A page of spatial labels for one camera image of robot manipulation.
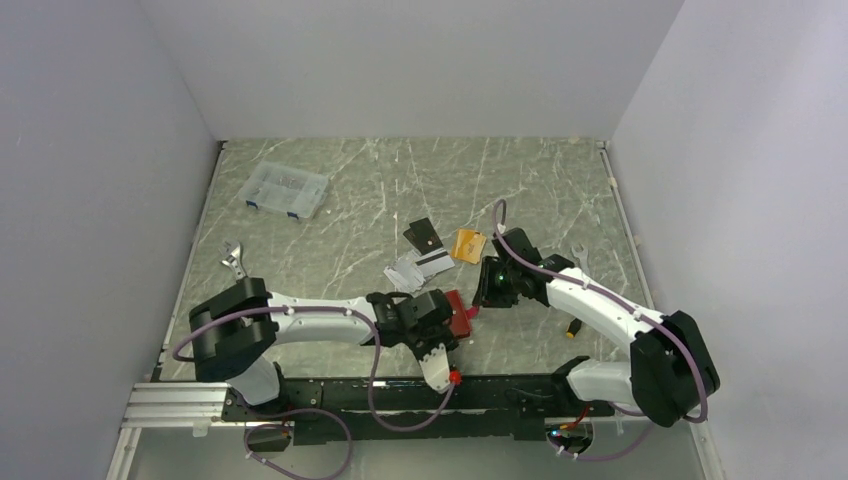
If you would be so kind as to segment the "white magnetic stripe card stack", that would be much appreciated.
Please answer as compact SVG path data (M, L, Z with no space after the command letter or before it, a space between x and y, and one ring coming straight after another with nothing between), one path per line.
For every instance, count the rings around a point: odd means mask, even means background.
M439 248L426 254L410 251L384 268L383 273L401 293L415 293L436 275L455 266L454 259Z

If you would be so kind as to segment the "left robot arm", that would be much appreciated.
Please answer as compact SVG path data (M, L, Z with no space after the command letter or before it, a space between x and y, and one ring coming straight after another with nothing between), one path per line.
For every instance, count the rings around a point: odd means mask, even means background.
M264 357L277 345L402 345L414 356L426 384L439 394L447 392L454 383L448 354L457 346L453 315L440 290L418 295L372 292L331 301L271 292L263 279L245 277L190 311L190 333L172 356L193 364L197 381L228 383L258 417L272 420L288 402L281 369Z

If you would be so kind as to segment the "orange card stack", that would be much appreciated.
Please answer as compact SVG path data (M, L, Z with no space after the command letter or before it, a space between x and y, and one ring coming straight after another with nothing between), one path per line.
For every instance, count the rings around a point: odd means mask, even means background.
M477 265L482 259L486 241L487 237L483 233L460 228L450 255L455 260Z

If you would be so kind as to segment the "red leather wallet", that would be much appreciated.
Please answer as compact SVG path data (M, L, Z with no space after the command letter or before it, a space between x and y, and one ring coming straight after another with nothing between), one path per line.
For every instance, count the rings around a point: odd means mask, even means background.
M458 290L450 290L445 296L452 308L452 316L449 328L457 339L465 339L472 334L471 320L479 313L479 307L472 305L466 307Z

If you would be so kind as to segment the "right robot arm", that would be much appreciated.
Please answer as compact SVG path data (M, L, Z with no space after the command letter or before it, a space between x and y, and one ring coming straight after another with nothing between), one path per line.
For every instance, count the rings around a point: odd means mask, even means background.
M474 302L510 308L520 298L564 312L626 353L624 361L575 357L551 375L551 401L574 415L590 402L635 407L670 427L701 422L706 401L721 385L695 319L678 310L663 314L632 302L593 280L572 261L542 256L521 228L493 236L495 255L483 259Z

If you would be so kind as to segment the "black card holder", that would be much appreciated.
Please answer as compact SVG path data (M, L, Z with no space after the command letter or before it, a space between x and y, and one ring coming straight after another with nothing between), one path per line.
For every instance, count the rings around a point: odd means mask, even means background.
M403 232L403 236L420 255L427 255L443 247L443 243L429 218L411 222L409 228Z

